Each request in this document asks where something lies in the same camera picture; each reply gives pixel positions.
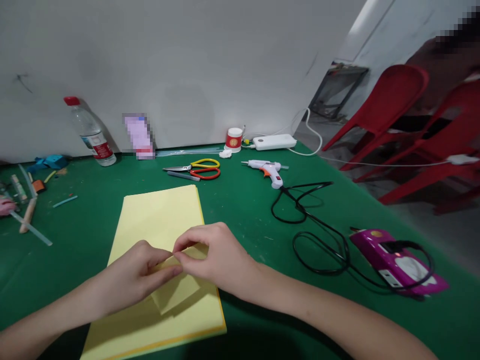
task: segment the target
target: orange trigger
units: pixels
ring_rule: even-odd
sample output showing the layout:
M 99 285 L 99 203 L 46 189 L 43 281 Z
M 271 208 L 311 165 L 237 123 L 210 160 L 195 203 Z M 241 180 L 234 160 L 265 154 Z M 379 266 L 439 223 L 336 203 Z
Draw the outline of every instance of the orange trigger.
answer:
M 267 171 L 267 169 L 261 168 L 260 170 L 263 171 L 263 177 L 270 176 L 270 173 Z

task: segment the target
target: concrete floor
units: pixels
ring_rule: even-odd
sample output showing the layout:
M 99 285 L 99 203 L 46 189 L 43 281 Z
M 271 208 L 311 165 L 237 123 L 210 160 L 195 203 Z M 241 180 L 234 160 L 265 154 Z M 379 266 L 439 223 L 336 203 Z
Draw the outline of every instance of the concrete floor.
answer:
M 316 117 L 314 114 L 310 118 L 309 125 L 322 135 L 323 145 L 330 141 L 342 126 L 342 124 L 331 122 L 323 117 Z M 353 129 L 341 140 L 341 143 L 338 142 L 326 152 L 319 151 L 319 156 L 349 161 L 353 156 L 350 149 L 362 135 L 361 130 Z M 294 136 L 313 151 L 319 146 L 318 136 L 308 130 L 304 122 L 300 123 Z M 326 161 L 337 169 L 343 165 L 337 161 Z M 372 154 L 363 161 L 381 164 L 385 160 L 379 158 L 377 154 Z M 361 166 L 343 173 L 348 178 L 355 179 L 371 169 L 371 166 Z M 367 189 L 374 198 L 378 199 L 397 187 L 398 183 L 381 175 L 378 180 L 358 185 Z M 429 190 L 419 190 L 399 203 L 388 207 L 406 224 L 428 239 L 433 246 L 448 255 L 452 261 L 480 279 L 480 241 L 478 241 L 480 238 L 480 201 L 469 204 L 466 209 L 437 216 L 433 213 L 435 205 L 445 197 L 453 197 L 465 192 L 467 188 L 452 180 L 447 180 L 429 186 Z

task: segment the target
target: red plastic chair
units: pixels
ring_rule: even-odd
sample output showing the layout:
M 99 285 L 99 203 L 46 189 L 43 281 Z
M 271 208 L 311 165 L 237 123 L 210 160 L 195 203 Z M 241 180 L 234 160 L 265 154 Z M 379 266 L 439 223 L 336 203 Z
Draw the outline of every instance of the red plastic chair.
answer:
M 474 187 L 472 190 L 459 195 L 457 198 L 450 200 L 442 205 L 437 206 L 433 209 L 435 215 L 442 215 L 450 213 L 458 209 L 462 204 L 469 202 L 480 196 L 480 186 Z
M 461 113 L 447 127 L 430 139 L 418 139 L 412 147 L 393 156 L 386 161 L 384 165 L 394 164 L 398 160 L 412 154 L 422 157 L 425 162 L 429 162 L 430 164 L 444 162 L 451 155 L 477 155 L 477 149 L 470 147 L 469 144 L 480 135 L 480 81 L 464 83 L 452 90 L 437 112 L 431 117 L 421 135 L 423 135 L 428 127 L 440 118 L 447 109 L 452 107 L 459 107 Z M 354 182 L 362 182 L 373 174 L 380 173 L 386 169 L 388 168 L 377 167 L 358 179 L 355 179 Z M 378 201 L 384 205 L 391 204 L 398 199 L 449 176 L 475 178 L 478 170 L 480 170 L 480 161 L 467 165 L 445 163 L 425 167 L 423 172 L 382 196 Z
M 387 131 L 422 96 L 428 83 L 429 75 L 420 67 L 390 66 L 381 74 L 361 108 L 322 150 L 328 150 L 355 127 L 365 129 L 367 133 L 355 147 L 360 151 L 351 159 L 353 163 L 359 162 L 380 145 L 411 139 L 415 136 L 412 133 Z M 354 164 L 345 164 L 340 170 L 350 170 L 354 166 Z

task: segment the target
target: stack of yellow paper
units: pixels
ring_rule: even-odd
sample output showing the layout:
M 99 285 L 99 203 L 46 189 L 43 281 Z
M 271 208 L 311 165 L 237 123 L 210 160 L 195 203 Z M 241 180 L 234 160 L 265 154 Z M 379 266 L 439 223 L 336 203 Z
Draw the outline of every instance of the stack of yellow paper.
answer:
M 142 239 L 171 251 L 179 235 L 203 223 L 195 185 L 126 196 L 108 264 Z M 186 252 L 201 259 L 207 250 Z M 81 360 L 126 359 L 226 331 L 217 287 L 182 274 L 137 305 L 93 322 Z

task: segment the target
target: white glue gun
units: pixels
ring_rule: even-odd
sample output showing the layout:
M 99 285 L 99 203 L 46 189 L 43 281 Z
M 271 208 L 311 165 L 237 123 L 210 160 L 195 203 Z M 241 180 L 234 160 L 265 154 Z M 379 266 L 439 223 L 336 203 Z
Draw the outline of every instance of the white glue gun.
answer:
M 263 177 L 269 176 L 271 179 L 271 187 L 274 189 L 280 189 L 284 185 L 284 181 L 279 175 L 280 169 L 288 169 L 288 166 L 281 165 L 279 162 L 270 162 L 265 160 L 249 160 L 242 161 L 249 167 L 254 169 L 260 169 L 263 171 Z

